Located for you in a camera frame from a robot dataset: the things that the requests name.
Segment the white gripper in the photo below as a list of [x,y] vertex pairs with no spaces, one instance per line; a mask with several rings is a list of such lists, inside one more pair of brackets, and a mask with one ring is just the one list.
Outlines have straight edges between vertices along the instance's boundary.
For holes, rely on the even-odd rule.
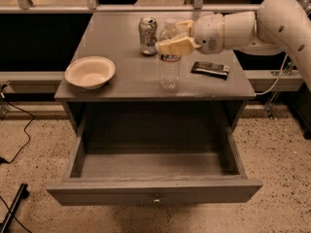
[[179,21],[176,28],[180,34],[162,38],[155,48],[164,55],[189,55],[195,50],[203,54],[220,53],[225,48],[224,19],[221,14],[213,14],[196,22],[191,19]]

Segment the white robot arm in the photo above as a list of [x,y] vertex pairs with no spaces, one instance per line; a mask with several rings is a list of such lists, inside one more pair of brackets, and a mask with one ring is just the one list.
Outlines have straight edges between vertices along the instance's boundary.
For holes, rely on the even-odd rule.
[[311,88],[311,20],[296,0],[264,0],[256,12],[210,14],[176,24],[177,34],[155,44],[166,55],[197,50],[216,54],[240,50],[252,55],[285,52]]

